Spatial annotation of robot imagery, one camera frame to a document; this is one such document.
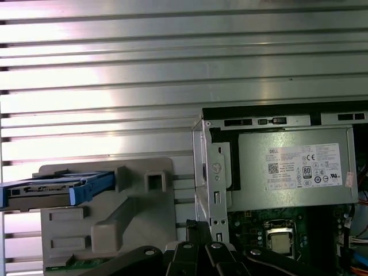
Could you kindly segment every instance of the gray plastic bracket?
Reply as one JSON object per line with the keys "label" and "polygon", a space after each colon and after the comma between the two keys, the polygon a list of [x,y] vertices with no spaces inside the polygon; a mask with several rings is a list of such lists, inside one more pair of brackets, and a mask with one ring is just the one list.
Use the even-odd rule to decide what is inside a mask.
{"label": "gray plastic bracket", "polygon": [[146,193],[158,189],[166,192],[166,186],[167,175],[164,171],[147,171],[144,174],[144,188]]}

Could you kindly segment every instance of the corrugated metal wall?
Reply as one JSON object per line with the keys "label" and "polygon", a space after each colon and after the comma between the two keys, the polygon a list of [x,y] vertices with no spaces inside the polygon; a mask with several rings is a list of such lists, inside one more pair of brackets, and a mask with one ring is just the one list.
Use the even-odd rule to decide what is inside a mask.
{"label": "corrugated metal wall", "polygon": [[[203,106],[368,98],[366,0],[15,1],[0,23],[3,180],[168,156],[189,188],[178,223]],[[5,232],[8,272],[39,270],[37,213]]]}

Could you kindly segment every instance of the blue cable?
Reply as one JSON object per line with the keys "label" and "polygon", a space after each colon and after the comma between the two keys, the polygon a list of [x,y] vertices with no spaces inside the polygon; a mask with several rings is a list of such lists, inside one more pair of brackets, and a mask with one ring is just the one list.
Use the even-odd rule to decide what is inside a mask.
{"label": "blue cable", "polygon": [[362,255],[354,252],[354,259],[356,259],[359,263],[362,263],[363,265],[365,265],[366,267],[368,267],[368,259],[366,259]]}

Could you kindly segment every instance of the screw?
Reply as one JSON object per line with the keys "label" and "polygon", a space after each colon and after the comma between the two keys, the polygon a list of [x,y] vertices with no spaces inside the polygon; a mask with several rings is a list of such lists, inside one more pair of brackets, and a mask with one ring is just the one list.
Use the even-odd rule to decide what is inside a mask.
{"label": "screw", "polygon": [[146,255],[153,255],[155,252],[153,250],[147,250],[145,252]]}
{"label": "screw", "polygon": [[213,243],[211,244],[211,247],[214,248],[214,249],[219,249],[222,247],[221,243]]}
{"label": "screw", "polygon": [[262,254],[262,252],[258,249],[252,249],[251,254],[255,256],[259,256],[260,254]]}

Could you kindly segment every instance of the gray plastic housing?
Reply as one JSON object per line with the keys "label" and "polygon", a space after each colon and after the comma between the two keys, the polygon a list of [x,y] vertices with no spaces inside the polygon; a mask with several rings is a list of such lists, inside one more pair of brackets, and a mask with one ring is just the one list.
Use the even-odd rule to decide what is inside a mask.
{"label": "gray plastic housing", "polygon": [[164,250],[177,239],[171,159],[47,165],[40,173],[65,169],[72,173],[115,171],[116,189],[76,207],[41,210],[44,269],[65,266],[72,257],[114,257],[145,245]]}

